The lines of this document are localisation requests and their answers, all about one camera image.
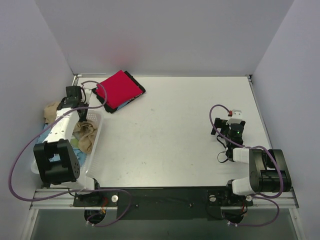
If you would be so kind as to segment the beige t shirt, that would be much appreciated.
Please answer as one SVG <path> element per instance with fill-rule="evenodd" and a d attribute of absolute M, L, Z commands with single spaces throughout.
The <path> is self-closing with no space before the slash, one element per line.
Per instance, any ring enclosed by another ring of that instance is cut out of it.
<path fill-rule="evenodd" d="M 52 124 L 57 118 L 57 107 L 59 102 L 51 102 L 44 108 L 44 121 Z M 77 147 L 85 154 L 90 154 L 95 143 L 98 127 L 91 120 L 78 122 L 73 130 L 73 135 L 78 140 Z"/>

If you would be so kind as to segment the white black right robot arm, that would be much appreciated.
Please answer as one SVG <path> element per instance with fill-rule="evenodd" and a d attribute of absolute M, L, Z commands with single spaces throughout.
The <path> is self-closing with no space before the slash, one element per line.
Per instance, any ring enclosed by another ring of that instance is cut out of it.
<path fill-rule="evenodd" d="M 229 205 L 236 204 L 241 196 L 289 192 L 292 188 L 291 176 L 281 149 L 243 146 L 245 121 L 231 123 L 226 119 L 216 118 L 211 134 L 224 147 L 226 160 L 248 166 L 248 176 L 231 180 L 229 189 L 223 192 L 223 199 Z"/>

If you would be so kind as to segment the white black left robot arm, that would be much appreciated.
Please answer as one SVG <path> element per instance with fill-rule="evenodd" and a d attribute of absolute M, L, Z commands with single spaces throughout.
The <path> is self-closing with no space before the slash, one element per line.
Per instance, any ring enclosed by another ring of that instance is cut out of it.
<path fill-rule="evenodd" d="M 87 119 L 88 106 L 84 88 L 66 87 L 66 97 L 56 108 L 55 124 L 44 141 L 33 148 L 44 184 L 74 183 L 79 178 L 81 167 L 70 141 L 77 123 Z"/>

